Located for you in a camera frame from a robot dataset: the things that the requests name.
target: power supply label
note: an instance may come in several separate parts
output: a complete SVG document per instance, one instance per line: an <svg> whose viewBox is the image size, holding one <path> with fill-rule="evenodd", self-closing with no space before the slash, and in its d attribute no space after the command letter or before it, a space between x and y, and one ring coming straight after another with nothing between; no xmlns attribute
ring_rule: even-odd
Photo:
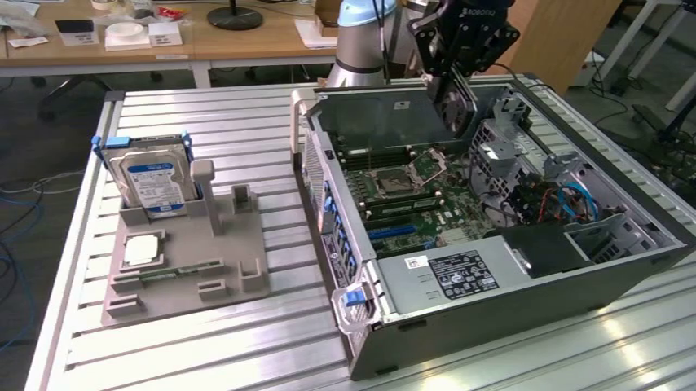
<svg viewBox="0 0 696 391"><path fill-rule="evenodd" d="M498 287L478 251L428 260L430 269L447 299L454 300Z"/></svg>

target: black lamp base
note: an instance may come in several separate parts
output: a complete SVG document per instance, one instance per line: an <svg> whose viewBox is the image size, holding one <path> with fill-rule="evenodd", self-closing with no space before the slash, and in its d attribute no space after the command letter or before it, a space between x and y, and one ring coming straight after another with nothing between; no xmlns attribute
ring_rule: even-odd
<svg viewBox="0 0 696 391"><path fill-rule="evenodd" d="M229 7L215 8L207 14L207 22L224 30L249 30L263 23L263 15L248 8L236 8L236 15L231 14Z"/></svg>

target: chair leg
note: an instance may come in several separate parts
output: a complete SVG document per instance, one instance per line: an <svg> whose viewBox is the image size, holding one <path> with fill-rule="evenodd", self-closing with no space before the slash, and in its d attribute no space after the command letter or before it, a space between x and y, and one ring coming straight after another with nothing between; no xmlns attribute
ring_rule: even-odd
<svg viewBox="0 0 696 391"><path fill-rule="evenodd" d="M153 82L153 83L159 83L161 81L164 77L161 76L161 73L159 72L149 72L149 80Z"/></svg>
<svg viewBox="0 0 696 391"><path fill-rule="evenodd" d="M86 81L85 75L77 75L66 79L62 84L44 96L38 102L38 119L44 121L52 121L56 115L52 111L46 110L46 107L64 95L66 94L82 81Z"/></svg>
<svg viewBox="0 0 696 391"><path fill-rule="evenodd" d="M45 79L42 77L32 76L29 77L29 80L32 81L34 87L45 87Z"/></svg>
<svg viewBox="0 0 696 391"><path fill-rule="evenodd" d="M89 75L85 80L94 83L96 86L101 88L104 91L113 91L113 88L110 88L110 86L106 84L104 80L101 80L100 77Z"/></svg>

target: sticker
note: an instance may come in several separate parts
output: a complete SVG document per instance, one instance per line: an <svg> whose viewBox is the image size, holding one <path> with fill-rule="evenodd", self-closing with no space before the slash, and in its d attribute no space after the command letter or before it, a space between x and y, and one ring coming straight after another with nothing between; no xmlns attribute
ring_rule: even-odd
<svg viewBox="0 0 696 391"><path fill-rule="evenodd" d="M406 267L408 269L415 269L416 267L427 266L427 257L424 255L404 258L403 261L406 262Z"/></svg>
<svg viewBox="0 0 696 391"><path fill-rule="evenodd" d="M430 259L430 269L448 300L498 288L478 251Z"/></svg>
<svg viewBox="0 0 696 391"><path fill-rule="evenodd" d="M156 55L156 59L188 59L188 55Z"/></svg>
<svg viewBox="0 0 696 391"><path fill-rule="evenodd" d="M402 100L399 102L394 102L394 110L407 110L411 107L411 102L408 100Z"/></svg>
<svg viewBox="0 0 696 391"><path fill-rule="evenodd" d="M9 45L12 45L13 48L24 47L24 46L33 46L33 45L37 45L37 44L45 43L45 42L48 42L48 39L45 39L44 37L8 40L8 43L9 43Z"/></svg>
<svg viewBox="0 0 696 391"><path fill-rule="evenodd" d="M167 212L184 207L181 189L171 178L175 173L171 163L128 167L134 192L147 210Z"/></svg>
<svg viewBox="0 0 696 391"><path fill-rule="evenodd" d="M412 203L414 208L422 208L423 206L434 205L436 200L422 200Z"/></svg>

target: gray plastic housing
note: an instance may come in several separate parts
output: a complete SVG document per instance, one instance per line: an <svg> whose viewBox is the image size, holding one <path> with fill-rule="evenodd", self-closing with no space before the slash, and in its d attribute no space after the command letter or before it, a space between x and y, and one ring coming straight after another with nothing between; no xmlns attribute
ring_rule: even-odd
<svg viewBox="0 0 696 391"><path fill-rule="evenodd" d="M213 195L209 160L191 164L201 199L185 203L185 216L151 220L143 208L120 210L108 273L104 326L261 298L269 293L257 199L248 185ZM157 238L157 255L143 266L124 264L125 242Z"/></svg>

